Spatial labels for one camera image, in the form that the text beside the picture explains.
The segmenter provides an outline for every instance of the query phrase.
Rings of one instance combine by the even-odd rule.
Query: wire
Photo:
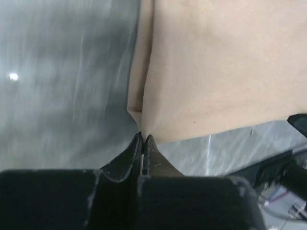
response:
[[[291,208],[289,209],[288,213],[290,213],[291,211],[294,211],[294,214],[292,213],[291,215],[294,216],[295,218],[297,218],[297,216],[300,217],[300,219],[306,220],[307,218],[304,215],[304,208],[305,206],[301,206],[300,208],[296,208],[295,204],[291,206]]]
[[[287,224],[287,220],[283,223],[282,227],[280,228],[280,230],[283,230],[283,228],[285,227],[285,225]]]
[[[277,213],[277,212],[274,212],[272,210],[270,210],[269,208],[266,208],[266,207],[262,207],[262,209],[268,213],[269,215],[275,217],[275,218],[278,218],[278,219],[283,219],[283,220],[286,220],[286,221],[291,221],[291,222],[302,222],[302,223],[305,223],[307,224],[307,220],[304,220],[304,219],[295,219],[295,218],[291,218],[289,216],[286,216],[286,215],[283,215],[283,214],[280,214],[280,213]]]
[[[285,197],[289,192],[290,192],[290,191],[287,190],[287,191],[285,191],[283,194],[280,194],[279,196],[277,196],[277,197],[275,197],[275,198],[269,198],[268,200],[269,200],[270,203],[276,202],[276,201],[282,199],[283,197]]]
[[[268,201],[271,201],[273,197],[278,193],[280,186],[275,188],[275,191],[267,198]]]

